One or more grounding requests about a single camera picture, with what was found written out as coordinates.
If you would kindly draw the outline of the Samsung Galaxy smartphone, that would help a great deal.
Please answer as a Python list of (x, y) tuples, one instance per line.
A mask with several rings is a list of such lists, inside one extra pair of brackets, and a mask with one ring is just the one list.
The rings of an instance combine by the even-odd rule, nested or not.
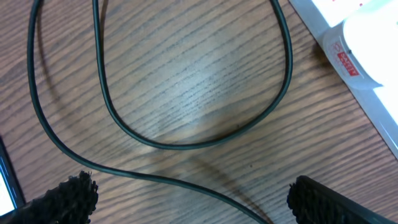
[(1, 139), (1, 216), (26, 204), (7, 149)]

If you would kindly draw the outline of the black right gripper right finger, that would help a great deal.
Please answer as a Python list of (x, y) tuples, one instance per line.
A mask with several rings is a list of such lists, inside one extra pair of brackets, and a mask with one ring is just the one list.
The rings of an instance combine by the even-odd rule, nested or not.
[(298, 224), (396, 224), (304, 175), (290, 184), (287, 204)]

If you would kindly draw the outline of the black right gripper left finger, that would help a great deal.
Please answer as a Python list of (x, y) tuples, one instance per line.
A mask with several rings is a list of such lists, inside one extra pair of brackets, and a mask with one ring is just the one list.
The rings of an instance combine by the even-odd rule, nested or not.
[(87, 224), (96, 210), (98, 185), (81, 171), (26, 205), (1, 216), (1, 224)]

